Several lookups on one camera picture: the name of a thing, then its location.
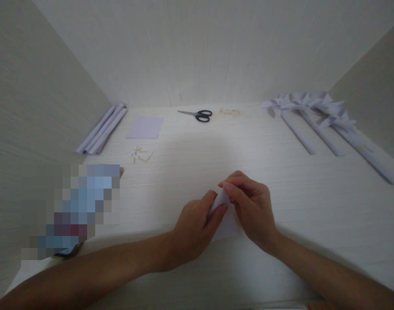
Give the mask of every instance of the fingernail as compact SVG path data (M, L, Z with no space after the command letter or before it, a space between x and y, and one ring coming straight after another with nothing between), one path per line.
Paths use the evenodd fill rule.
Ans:
M220 206L220 212L225 215L227 212L227 206L226 205L221 205Z
M231 190L233 189L233 187L234 187L233 184L230 184L230 183L227 183L227 182L224 182L224 183L223 183L223 188L224 188L227 192L231 191Z

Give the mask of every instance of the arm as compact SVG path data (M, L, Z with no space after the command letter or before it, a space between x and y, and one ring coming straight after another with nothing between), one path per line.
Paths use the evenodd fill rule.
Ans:
M394 292L281 234L269 189L236 171L219 184L232 200L247 236L341 309L394 309Z
M207 214L217 194L189 202L174 230L139 242L115 245L63 262L29 278L0 300L0 309L80 309L111 290L153 272L197 258L209 245L226 206Z

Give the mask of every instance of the forearm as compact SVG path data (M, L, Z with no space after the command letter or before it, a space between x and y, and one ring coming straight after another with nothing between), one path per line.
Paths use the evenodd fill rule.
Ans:
M284 235L270 254L341 309L394 309L394 292Z
M63 262L13 289L0 309L84 308L146 273L170 269L169 239L163 234Z

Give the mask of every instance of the scissors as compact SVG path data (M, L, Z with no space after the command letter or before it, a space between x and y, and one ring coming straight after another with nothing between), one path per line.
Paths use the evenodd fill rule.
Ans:
M190 114L194 116L198 121L203 122L203 123L208 123L210 121L210 117L213 115L213 112L209 110L201 110L197 113L194 112L186 112L186 111L177 111L180 113L185 113L185 114Z

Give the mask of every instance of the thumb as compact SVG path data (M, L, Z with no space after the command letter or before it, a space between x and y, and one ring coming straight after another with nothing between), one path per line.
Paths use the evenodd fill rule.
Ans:
M210 217L206 227L204 227L204 232L210 236L210 239L216 233L217 228L219 227L220 223L222 222L223 216L227 212L227 206L221 205L216 210L214 210L212 216Z
M250 198L240 188L231 183L223 182L223 189L230 200L232 202L236 201L243 209L246 209L252 203Z

